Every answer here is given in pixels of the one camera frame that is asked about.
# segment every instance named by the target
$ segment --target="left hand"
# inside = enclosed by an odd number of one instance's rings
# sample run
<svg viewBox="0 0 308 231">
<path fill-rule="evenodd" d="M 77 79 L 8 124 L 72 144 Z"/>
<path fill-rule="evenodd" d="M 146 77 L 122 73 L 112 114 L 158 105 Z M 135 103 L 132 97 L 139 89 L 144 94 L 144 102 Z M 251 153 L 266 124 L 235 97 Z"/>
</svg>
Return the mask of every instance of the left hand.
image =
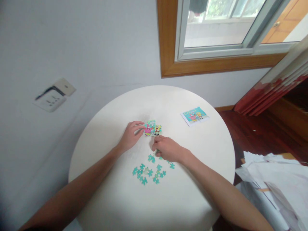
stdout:
<svg viewBox="0 0 308 231">
<path fill-rule="evenodd" d="M 145 126 L 141 124 L 144 124 L 144 122 L 133 121 L 128 123 L 124 134 L 117 145 L 123 152 L 126 152 L 127 150 L 131 149 L 142 136 Z"/>
</svg>

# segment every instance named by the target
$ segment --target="forearm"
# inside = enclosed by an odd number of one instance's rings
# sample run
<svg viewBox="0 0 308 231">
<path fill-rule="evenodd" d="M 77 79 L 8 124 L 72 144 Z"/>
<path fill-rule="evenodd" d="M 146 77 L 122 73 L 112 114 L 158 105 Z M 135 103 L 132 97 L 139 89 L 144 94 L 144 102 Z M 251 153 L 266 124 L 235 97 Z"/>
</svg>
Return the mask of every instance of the forearm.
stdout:
<svg viewBox="0 0 308 231">
<path fill-rule="evenodd" d="M 273 230 L 240 191 L 193 154 L 187 155 L 181 164 L 199 181 L 226 220 L 248 230 Z"/>
<path fill-rule="evenodd" d="M 80 213 L 122 153 L 120 147 L 113 148 L 101 160 L 61 189 L 20 230 L 29 227 L 64 229 Z"/>
</svg>

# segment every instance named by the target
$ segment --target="pink cartoon character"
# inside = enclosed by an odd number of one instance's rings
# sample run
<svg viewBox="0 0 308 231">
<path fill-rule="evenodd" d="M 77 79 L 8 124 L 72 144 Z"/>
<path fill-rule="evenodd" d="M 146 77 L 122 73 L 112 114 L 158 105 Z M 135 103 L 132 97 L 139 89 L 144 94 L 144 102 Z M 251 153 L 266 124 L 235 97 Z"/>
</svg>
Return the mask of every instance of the pink cartoon character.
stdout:
<svg viewBox="0 0 308 231">
<path fill-rule="evenodd" d="M 149 136 L 151 134 L 150 125 L 147 124 L 147 128 L 144 130 L 145 136 Z"/>
<path fill-rule="evenodd" d="M 196 122 L 197 118 L 195 114 L 189 114 L 190 116 L 188 118 L 190 118 L 192 121 Z"/>
</svg>

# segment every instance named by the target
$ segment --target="table top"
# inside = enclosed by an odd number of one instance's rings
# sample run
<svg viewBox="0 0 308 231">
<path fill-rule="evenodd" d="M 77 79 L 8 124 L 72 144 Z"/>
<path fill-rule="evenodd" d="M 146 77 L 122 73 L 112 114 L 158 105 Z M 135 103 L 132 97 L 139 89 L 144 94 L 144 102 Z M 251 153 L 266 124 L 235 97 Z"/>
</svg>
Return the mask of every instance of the table top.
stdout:
<svg viewBox="0 0 308 231">
<path fill-rule="evenodd" d="M 201 107 L 209 120 L 189 127 L 180 113 Z M 234 147 L 218 112 L 200 96 L 172 86 L 149 86 L 127 92 L 104 106 L 89 122 L 76 144 L 69 182 L 107 154 L 134 120 L 156 120 L 162 135 L 189 149 L 204 164 L 233 183 Z M 83 230 L 207 230 L 219 213 L 208 196 L 180 164 L 148 162 L 154 137 L 142 136 L 124 153 L 96 191 L 78 221 Z M 132 172 L 141 164 L 166 175 L 155 184 L 141 184 Z"/>
</svg>

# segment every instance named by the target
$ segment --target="window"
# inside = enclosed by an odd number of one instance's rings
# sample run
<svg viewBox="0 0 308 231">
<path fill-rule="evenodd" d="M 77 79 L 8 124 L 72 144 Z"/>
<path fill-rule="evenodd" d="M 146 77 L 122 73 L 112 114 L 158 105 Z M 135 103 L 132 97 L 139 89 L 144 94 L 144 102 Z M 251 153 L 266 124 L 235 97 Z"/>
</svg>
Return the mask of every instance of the window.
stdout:
<svg viewBox="0 0 308 231">
<path fill-rule="evenodd" d="M 273 67 L 308 33 L 307 0 L 157 3 L 162 77 Z"/>
</svg>

